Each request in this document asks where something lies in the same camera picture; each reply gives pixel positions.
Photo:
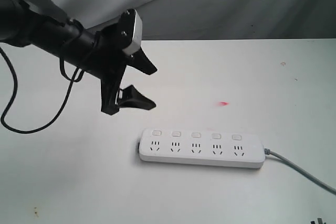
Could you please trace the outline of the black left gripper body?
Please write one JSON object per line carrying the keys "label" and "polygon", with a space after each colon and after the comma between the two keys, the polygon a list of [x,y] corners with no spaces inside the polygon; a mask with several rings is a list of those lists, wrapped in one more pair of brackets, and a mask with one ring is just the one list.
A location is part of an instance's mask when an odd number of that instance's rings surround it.
{"label": "black left gripper body", "polygon": [[92,33],[82,30],[85,39],[92,39],[90,56],[82,64],[82,70],[100,80],[101,112],[114,115],[119,112],[117,94],[124,75],[124,53],[120,46],[118,23]]}

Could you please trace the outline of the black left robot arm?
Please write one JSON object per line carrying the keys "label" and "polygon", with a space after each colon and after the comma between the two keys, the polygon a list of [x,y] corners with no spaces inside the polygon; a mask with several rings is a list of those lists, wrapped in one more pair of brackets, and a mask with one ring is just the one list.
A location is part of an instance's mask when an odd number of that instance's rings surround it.
{"label": "black left robot arm", "polygon": [[135,9],[96,33],[84,29],[52,0],[1,0],[1,42],[34,45],[101,81],[101,111],[151,110],[155,103],[134,86],[121,89],[127,66],[151,75],[156,67],[141,48],[142,20]]}

